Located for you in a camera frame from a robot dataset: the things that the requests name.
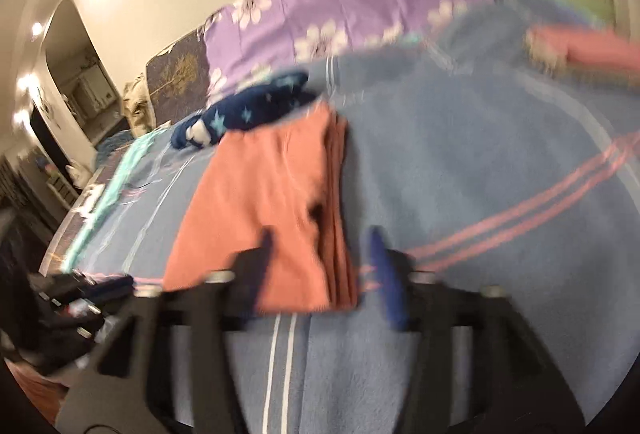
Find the coral pink long-sleeve shirt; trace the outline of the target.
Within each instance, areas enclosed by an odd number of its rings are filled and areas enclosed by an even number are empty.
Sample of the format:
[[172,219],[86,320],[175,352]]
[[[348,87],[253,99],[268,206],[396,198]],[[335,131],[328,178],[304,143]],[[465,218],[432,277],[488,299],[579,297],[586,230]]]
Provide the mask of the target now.
[[186,289],[228,269],[270,229],[258,310],[353,309],[359,291],[340,195],[346,132],[346,120],[319,103],[292,120],[224,135],[180,224],[164,288]]

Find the beige crumpled clothes pile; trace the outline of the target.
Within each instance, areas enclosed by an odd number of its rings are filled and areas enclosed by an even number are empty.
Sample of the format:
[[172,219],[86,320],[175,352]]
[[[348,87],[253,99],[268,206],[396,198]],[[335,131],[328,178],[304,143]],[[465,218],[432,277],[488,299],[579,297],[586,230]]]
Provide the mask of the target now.
[[127,119],[130,131],[136,139],[155,129],[155,115],[145,74],[140,74],[125,84],[122,91],[122,116]]

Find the folded pink clothes stack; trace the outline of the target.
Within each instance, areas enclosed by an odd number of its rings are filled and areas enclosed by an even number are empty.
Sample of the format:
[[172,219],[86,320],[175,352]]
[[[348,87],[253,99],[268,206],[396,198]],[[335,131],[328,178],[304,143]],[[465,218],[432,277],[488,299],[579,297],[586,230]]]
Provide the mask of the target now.
[[526,49],[551,75],[570,75],[639,87],[639,43],[609,29],[574,25],[532,26]]

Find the dark deer-print bed sheet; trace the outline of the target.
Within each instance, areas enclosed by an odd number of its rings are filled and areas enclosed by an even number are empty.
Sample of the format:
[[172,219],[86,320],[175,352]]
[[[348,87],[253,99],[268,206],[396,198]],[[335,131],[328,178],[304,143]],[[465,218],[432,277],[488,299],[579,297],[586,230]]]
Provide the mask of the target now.
[[132,144],[134,144],[134,139],[117,143],[110,154],[104,154],[101,157],[102,162],[96,172],[90,177],[88,185],[81,192],[53,235],[38,269],[40,275],[47,276],[61,269],[67,249],[92,211],[96,209],[105,188],[111,182],[111,178],[122,161],[122,156]]

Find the blue plaid duvet cover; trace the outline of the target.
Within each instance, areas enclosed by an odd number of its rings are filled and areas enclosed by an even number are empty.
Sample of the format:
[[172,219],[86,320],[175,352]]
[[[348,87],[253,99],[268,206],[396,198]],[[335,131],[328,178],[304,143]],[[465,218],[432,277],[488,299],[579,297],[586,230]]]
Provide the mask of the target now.
[[[586,426],[639,422],[639,91],[551,75],[532,26],[603,29],[553,0],[498,0],[421,44],[292,70],[347,122],[340,195],[358,283],[351,310],[256,314],[224,335],[245,433],[397,433],[418,337],[388,322],[371,228],[450,287],[500,287],[547,347]],[[168,291],[178,230],[217,145],[139,139],[113,203],[66,269]],[[468,417],[471,332],[454,332],[451,421]]]

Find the dark tree-print pillow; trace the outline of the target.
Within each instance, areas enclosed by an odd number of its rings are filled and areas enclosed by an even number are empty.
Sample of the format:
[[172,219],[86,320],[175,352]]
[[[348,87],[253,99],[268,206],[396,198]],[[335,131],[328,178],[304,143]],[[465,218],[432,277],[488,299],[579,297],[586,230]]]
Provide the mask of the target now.
[[209,86],[203,31],[195,29],[158,52],[146,63],[145,77],[157,125],[203,109]]

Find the navy star fleece blanket roll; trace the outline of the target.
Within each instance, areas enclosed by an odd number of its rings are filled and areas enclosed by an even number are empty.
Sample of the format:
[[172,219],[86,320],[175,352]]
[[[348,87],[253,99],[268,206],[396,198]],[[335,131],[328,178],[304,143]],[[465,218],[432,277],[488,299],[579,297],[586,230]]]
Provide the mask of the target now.
[[250,131],[273,123],[316,98],[305,89],[308,79],[307,72],[292,70],[221,98],[177,123],[170,145],[178,150],[203,148],[218,144],[229,131]]

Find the purple floral pillow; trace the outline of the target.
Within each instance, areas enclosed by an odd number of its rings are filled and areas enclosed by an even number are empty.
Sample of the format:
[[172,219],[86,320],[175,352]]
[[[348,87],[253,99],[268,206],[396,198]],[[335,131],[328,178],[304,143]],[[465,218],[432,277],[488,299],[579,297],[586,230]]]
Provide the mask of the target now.
[[280,69],[385,46],[490,0],[235,0],[204,25],[214,104]]

